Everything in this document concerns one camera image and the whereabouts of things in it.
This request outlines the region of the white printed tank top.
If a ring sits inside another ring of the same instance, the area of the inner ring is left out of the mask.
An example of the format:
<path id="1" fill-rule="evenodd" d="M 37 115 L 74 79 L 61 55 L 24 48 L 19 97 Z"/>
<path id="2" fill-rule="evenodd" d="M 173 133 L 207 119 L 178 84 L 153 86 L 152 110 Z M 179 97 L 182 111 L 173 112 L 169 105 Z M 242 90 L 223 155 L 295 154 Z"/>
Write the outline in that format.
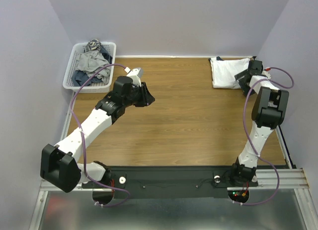
<path id="1" fill-rule="evenodd" d="M 240 89 L 235 75 L 248 68 L 250 58 L 223 60 L 220 57 L 211 57 L 209 61 L 212 69 L 213 88 Z"/>

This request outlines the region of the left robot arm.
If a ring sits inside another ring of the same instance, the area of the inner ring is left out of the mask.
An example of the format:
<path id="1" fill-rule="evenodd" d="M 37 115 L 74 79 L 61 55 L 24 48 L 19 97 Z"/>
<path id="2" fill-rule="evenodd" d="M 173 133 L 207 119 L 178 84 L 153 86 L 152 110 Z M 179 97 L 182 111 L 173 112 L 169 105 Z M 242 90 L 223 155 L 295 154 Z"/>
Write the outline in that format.
<path id="1" fill-rule="evenodd" d="M 110 183 L 109 168 L 101 162 L 78 162 L 86 148 L 113 125 L 127 107 L 145 107 L 155 101 L 145 82 L 138 77 L 120 76 L 113 90 L 98 101 L 90 115 L 66 138 L 47 144 L 41 153 L 40 176 L 68 193 L 79 183 L 94 181 L 99 187 Z"/>

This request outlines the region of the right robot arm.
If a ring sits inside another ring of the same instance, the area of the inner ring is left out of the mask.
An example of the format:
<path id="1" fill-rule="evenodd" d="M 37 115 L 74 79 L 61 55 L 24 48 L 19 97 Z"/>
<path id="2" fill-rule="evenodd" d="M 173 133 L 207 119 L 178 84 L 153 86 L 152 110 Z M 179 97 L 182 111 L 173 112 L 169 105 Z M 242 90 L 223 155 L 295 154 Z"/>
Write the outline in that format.
<path id="1" fill-rule="evenodd" d="M 256 100 L 251 112 L 252 128 L 248 132 L 246 123 L 243 124 L 247 134 L 246 145 L 237 157 L 229 172 L 229 181 L 233 185 L 256 182 L 257 162 L 261 151 L 271 133 L 285 119 L 289 88 L 280 89 L 276 82 L 270 80 L 268 71 L 261 61 L 251 60 L 247 69 L 235 75 L 246 101 L 253 94 Z"/>

